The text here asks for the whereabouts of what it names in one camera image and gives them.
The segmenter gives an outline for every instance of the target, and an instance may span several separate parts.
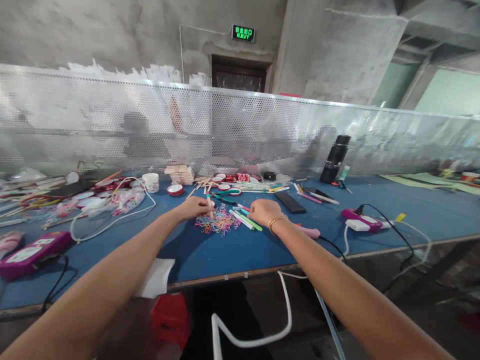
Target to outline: gold bracelet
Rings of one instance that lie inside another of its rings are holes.
[[[280,219],[288,220],[289,218],[282,214],[281,216],[277,216],[274,219],[270,220],[270,222],[268,223],[268,230],[270,230],[270,232],[274,236],[277,236],[277,235],[272,231],[272,225],[274,224],[274,222],[276,222],[277,220],[280,220]]]

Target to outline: small bottle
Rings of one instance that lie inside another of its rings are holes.
[[[335,181],[337,174],[339,173],[340,166],[345,159],[345,155],[348,151],[348,144],[351,136],[338,135],[335,144],[330,149],[330,153],[326,159],[325,166],[321,172],[320,181],[322,183],[331,184]]]
[[[339,180],[339,181],[344,181],[345,178],[347,177],[347,174],[349,173],[349,170],[350,170],[350,166],[345,165],[345,167],[343,168],[343,171],[341,172],[340,177],[338,178],[338,180]]]

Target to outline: metal partition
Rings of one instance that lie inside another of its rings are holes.
[[[480,122],[121,75],[0,65],[0,170],[321,171],[339,134],[351,174],[480,167]]]

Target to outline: hand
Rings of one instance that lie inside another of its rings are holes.
[[[174,208],[172,212],[175,213],[178,217],[178,222],[181,223],[197,216],[209,214],[211,210],[213,210],[213,208],[209,206],[206,198],[192,196]]]
[[[272,200],[258,199],[251,203],[249,219],[267,227],[273,219],[285,216],[280,205]]]

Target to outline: green exit sign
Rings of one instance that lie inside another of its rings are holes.
[[[233,40],[245,41],[247,43],[253,43],[255,39],[255,29],[233,25],[233,31],[231,33],[231,38]]]

